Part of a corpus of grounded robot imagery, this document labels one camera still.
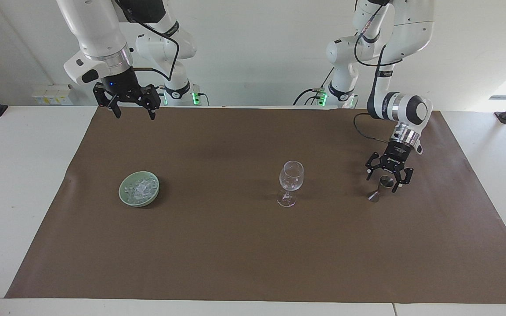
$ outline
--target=green bowl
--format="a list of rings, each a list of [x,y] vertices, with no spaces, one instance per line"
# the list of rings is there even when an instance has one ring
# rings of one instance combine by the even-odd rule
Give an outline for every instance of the green bowl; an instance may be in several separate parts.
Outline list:
[[[146,177],[151,177],[151,178],[154,178],[155,180],[157,180],[157,189],[155,190],[155,193],[153,194],[153,196],[151,198],[149,198],[148,200],[146,200],[145,202],[142,202],[140,204],[128,203],[128,194],[126,192],[124,192],[124,187],[126,187],[130,184],[136,183],[138,180],[144,179]],[[128,206],[132,206],[133,208],[142,208],[144,206],[151,204],[151,202],[153,202],[153,200],[155,200],[155,198],[157,197],[157,194],[159,193],[160,186],[161,186],[161,184],[159,183],[159,179],[152,172],[147,172],[147,171],[135,172],[133,174],[130,174],[130,176],[127,176],[127,178],[120,184],[120,187],[118,188],[118,196],[120,197],[120,200],[122,200],[122,202],[124,202],[124,204],[126,204]]]

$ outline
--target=green indicator light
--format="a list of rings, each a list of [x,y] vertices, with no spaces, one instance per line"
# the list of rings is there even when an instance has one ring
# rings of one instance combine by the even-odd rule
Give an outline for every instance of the green indicator light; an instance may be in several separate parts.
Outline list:
[[[192,93],[192,98],[195,102],[195,105],[199,105],[200,104],[200,98],[198,96],[198,94],[196,94],[195,92]]]
[[[325,103],[327,103],[327,93],[323,93],[321,97],[319,97],[319,105],[325,106]]]

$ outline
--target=brown mat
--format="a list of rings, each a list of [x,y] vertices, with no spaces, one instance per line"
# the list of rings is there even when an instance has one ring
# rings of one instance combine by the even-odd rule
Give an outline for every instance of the brown mat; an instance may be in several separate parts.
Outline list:
[[[385,146],[357,113],[97,111],[6,297],[506,303],[506,228],[441,114],[413,183],[371,204],[364,162]],[[292,159],[306,180],[287,209]],[[162,182],[144,209],[118,198],[139,170]]]

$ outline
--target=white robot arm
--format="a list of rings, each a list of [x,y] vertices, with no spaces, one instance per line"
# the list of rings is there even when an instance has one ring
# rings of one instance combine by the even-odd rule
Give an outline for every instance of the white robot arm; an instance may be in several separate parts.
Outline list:
[[[169,10],[169,0],[57,0],[70,30],[79,41],[80,51],[64,64],[77,84],[101,80],[93,90],[100,106],[121,112],[118,102],[136,103],[155,118],[161,104],[155,85],[142,88],[133,68],[131,53],[119,22],[135,22],[149,30],[137,39],[137,49],[160,68],[165,78],[166,103],[199,104],[198,86],[190,83],[178,59],[196,54],[194,39],[181,29]]]
[[[380,37],[380,28],[387,10],[395,10],[394,30],[388,44]],[[405,162],[412,150],[423,153],[420,136],[432,114],[433,104],[413,94],[390,92],[390,81],[395,64],[427,46],[434,24],[434,0],[361,0],[355,12],[357,35],[331,42],[327,56],[336,73],[327,87],[328,104],[344,104],[354,92],[358,71],[354,65],[379,57],[372,92],[367,104],[375,119],[399,122],[384,155],[372,154],[366,166],[368,179],[376,169],[394,174],[398,187],[409,184],[412,168]]]

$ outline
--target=black cable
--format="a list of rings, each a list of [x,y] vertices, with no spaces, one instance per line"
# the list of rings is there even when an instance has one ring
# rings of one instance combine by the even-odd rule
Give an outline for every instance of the black cable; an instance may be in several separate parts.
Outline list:
[[[378,58],[378,64],[382,63],[382,58],[384,57],[384,50],[386,50],[386,45],[382,47],[382,50],[380,51],[380,57]],[[376,86],[378,85],[378,76],[380,75],[380,67],[376,67],[376,71],[374,72],[374,82],[372,82],[372,90],[370,92],[370,98],[368,98],[368,104],[372,104],[372,107],[375,107],[374,102],[376,97]]]
[[[151,68],[151,67],[138,67],[137,68],[137,67],[134,67],[133,69],[134,69],[135,72],[156,72],[158,74],[163,75],[163,72],[161,72],[160,70],[157,70],[156,68]]]
[[[358,94],[355,94],[355,96],[353,98],[357,98],[357,102],[355,103],[355,106],[354,106],[354,108],[357,108],[358,101],[360,100],[360,97],[358,96]]]
[[[302,92],[298,98],[296,98],[296,100],[294,101],[294,104],[293,105],[296,105],[298,103],[298,100],[306,93],[309,93],[309,92],[313,92],[313,89],[308,89],[308,90],[305,90],[304,92]]]
[[[126,10],[126,8],[124,8],[122,6],[122,4],[120,3],[120,0],[115,0],[115,2],[122,9],[122,11],[124,12],[124,14],[126,14],[127,16],[129,16],[130,19],[132,19],[134,22],[136,22],[137,24],[140,24],[143,28],[145,28],[145,29],[153,32],[154,34],[157,34],[157,35],[161,36],[162,38],[164,38],[166,40],[170,40],[171,42],[175,43],[175,46],[177,47],[177,51],[175,52],[175,58],[173,59],[173,64],[171,65],[171,70],[169,72],[169,76],[163,74],[163,72],[160,72],[159,70],[155,70],[155,72],[161,74],[163,76],[163,78],[166,78],[167,81],[171,81],[171,79],[173,78],[173,72],[175,70],[175,64],[177,63],[177,58],[179,58],[179,51],[181,50],[181,47],[179,46],[179,43],[176,40],[174,40],[174,39],[166,36],[165,34],[161,34],[160,32],[156,31],[151,26],[148,26],[147,24],[144,24],[144,23],[140,22],[139,20],[137,20],[132,15],[132,13],[130,13],[128,10]]]
[[[208,102],[208,106],[210,106],[210,99],[208,98],[207,94],[205,94],[205,93],[199,93],[199,96],[205,96],[206,97],[206,101]]]
[[[380,140],[380,138],[375,138],[375,137],[370,137],[370,136],[366,136],[363,132],[360,132],[358,126],[357,126],[357,118],[361,115],[368,115],[370,116],[370,114],[368,113],[359,113],[357,115],[355,115],[355,117],[353,118],[353,125],[355,126],[355,129],[357,130],[357,132],[362,135],[364,138],[368,138],[369,140],[376,140],[378,142],[382,142],[384,144],[388,144],[388,142],[386,142],[385,140]]]
[[[313,104],[314,104],[314,101],[315,101],[315,100],[317,100],[317,99],[319,99],[319,97],[318,97],[318,96],[311,97],[311,98],[307,98],[307,100],[306,100],[306,102],[304,103],[304,105],[307,105],[307,103],[308,103],[308,102],[310,102],[310,100],[311,100],[311,105],[313,105]]]
[[[327,77],[325,78],[325,80],[323,80],[321,86],[319,86],[319,88],[323,88],[323,86],[325,86],[325,82],[327,82],[327,80],[329,79],[329,77],[331,76],[333,70],[335,70],[335,67],[331,68],[331,71],[329,72],[329,74],[327,74]]]
[[[368,20],[367,22],[367,26],[369,26],[369,24],[374,20],[374,18],[378,15],[378,12],[380,12],[380,10],[382,10],[382,8],[384,8],[386,5],[385,4],[382,4],[380,6],[380,8],[378,8],[378,10],[376,10],[376,12],[374,12],[374,14],[372,14],[372,16],[370,17],[370,19]],[[368,66],[368,67],[383,67],[383,66],[391,66],[391,65],[395,65],[395,64],[399,64],[400,62],[402,62],[403,60],[398,60],[396,62],[390,62],[389,64],[378,64],[378,65],[371,65],[371,64],[366,64],[365,62],[362,62],[359,57],[358,57],[358,54],[357,54],[357,47],[359,45],[359,42],[360,40],[362,39],[362,37],[364,36],[364,33],[366,33],[366,31],[368,30],[367,26],[364,27],[364,30],[362,30],[360,32],[360,35],[358,36],[357,38],[357,42],[355,43],[355,58],[357,59],[357,62],[359,62],[360,64],[364,65],[364,66]]]

